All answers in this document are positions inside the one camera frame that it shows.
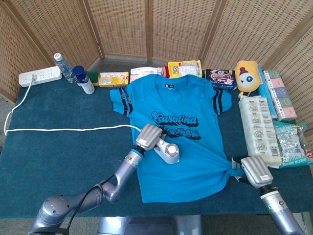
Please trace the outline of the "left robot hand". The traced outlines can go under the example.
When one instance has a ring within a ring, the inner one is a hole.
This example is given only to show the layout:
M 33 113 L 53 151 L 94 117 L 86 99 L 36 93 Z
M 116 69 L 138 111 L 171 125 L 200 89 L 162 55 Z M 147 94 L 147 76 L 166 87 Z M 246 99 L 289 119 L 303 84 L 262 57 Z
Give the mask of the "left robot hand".
M 152 124 L 146 124 L 135 139 L 135 149 L 144 156 L 146 151 L 150 151 L 155 147 L 161 134 L 161 128 Z

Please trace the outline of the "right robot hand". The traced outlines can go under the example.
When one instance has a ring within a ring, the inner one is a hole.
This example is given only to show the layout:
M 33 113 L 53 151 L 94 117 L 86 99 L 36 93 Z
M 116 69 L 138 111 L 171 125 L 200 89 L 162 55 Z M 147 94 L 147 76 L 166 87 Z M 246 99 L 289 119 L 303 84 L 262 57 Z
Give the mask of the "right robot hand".
M 242 169 L 245 173 L 244 176 L 235 176 L 238 182 L 260 189 L 273 181 L 269 168 L 260 156 L 233 157 L 231 162 L 232 169 Z

